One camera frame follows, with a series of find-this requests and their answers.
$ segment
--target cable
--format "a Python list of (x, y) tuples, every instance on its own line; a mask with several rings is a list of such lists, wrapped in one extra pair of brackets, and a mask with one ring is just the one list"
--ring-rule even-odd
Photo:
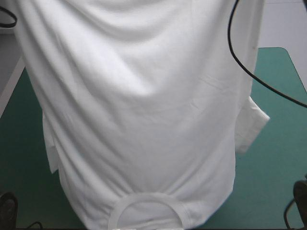
[(33, 224), (31, 224), (29, 227), (25, 228), (25, 229), (30, 229), (33, 225), (38, 224), (40, 226), (40, 230), (43, 230), (43, 225), (41, 222), (36, 221)]
[(287, 219), (287, 213), (290, 209), (290, 207), (292, 206), (292, 204), (295, 202), (295, 199), (293, 198), (287, 205), (287, 207), (284, 209), (284, 212), (283, 212), (283, 219), (284, 219), (284, 223), (286, 224), (287, 228), (289, 230), (291, 230), (292, 228), (290, 228), (289, 226), (289, 223), (288, 223), (288, 219)]
[(236, 60), (236, 62), (239, 64), (239, 66), (248, 74), (250, 75), (253, 79), (255, 79), (257, 82), (259, 82), (261, 85), (265, 86), (266, 88), (268, 88), (269, 90), (273, 91), (274, 93), (282, 96), (283, 98), (285, 99), (288, 99), (289, 101), (292, 101), (302, 107), (305, 107), (307, 108), (307, 104), (304, 104), (302, 102), (299, 102), (295, 99), (293, 99), (292, 97), (289, 97), (285, 94), (283, 94), (282, 92), (279, 92), (278, 90), (274, 89), (273, 87), (271, 87), (270, 85), (266, 84), (265, 82), (263, 82), (262, 80), (260, 80), (258, 77), (256, 77), (254, 74), (252, 74), (240, 61), (239, 59), (236, 57), (234, 51), (233, 51), (233, 48), (232, 48), (232, 44), (231, 44), (231, 39), (230, 39), (230, 31), (231, 31), (231, 24), (232, 24), (232, 19), (233, 19), (233, 16), (234, 16), (234, 13), (235, 13), (235, 10), (236, 10), (236, 7), (239, 3), (239, 0), (236, 0), (234, 6), (233, 6), (233, 9), (231, 11), (231, 14), (230, 14), (230, 18), (229, 18), (229, 24), (228, 24), (228, 30), (227, 30), (227, 39), (228, 39), (228, 45), (229, 45), (229, 49), (230, 49), (230, 52), (232, 54), (232, 56), (234, 57), (234, 59)]
[(0, 27), (3, 28), (13, 28), (16, 24), (17, 24), (17, 17), (15, 14), (13, 14), (11, 11), (7, 10), (6, 8), (0, 6), (0, 11), (7, 13), (8, 15), (10, 15), (15, 21), (13, 23), (0, 23)]

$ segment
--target white t-shirt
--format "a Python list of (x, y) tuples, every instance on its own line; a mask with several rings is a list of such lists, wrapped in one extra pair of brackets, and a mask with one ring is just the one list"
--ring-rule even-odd
[[(50, 169), (90, 230), (192, 229), (228, 198), (269, 120), (232, 58), (234, 0), (8, 0)], [(232, 40), (255, 68), (263, 1)]]

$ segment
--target green mat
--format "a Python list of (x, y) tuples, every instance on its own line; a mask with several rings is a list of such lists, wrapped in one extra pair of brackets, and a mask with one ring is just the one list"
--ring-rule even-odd
[[(286, 50), (259, 49), (256, 74), (307, 103), (307, 94)], [(293, 184), (307, 173), (307, 110), (254, 82), (252, 98), (271, 120), (244, 156), (236, 158), (234, 191), (200, 228), (285, 228), (283, 210)], [(0, 191), (18, 198), (17, 227), (41, 221), (44, 228), (84, 228), (51, 174), (42, 131), (42, 112), (23, 71), (0, 119)], [(296, 206), (291, 227), (302, 223)]]

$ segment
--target cloth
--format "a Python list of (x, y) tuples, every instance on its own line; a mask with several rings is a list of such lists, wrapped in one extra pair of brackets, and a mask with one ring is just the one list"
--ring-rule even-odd
[[(233, 0), (7, 0), (43, 110), (47, 156), (89, 230), (192, 229), (228, 198), (235, 150), (269, 117), (232, 58)], [(255, 68), (263, 1), (241, 1)]]

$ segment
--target t-shirt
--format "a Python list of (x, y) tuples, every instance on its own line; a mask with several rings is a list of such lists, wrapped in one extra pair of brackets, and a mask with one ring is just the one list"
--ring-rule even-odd
[[(228, 198), (269, 120), (227, 43), (234, 0), (7, 0), (47, 156), (89, 230), (192, 229)], [(263, 1), (241, 1), (255, 68)]]

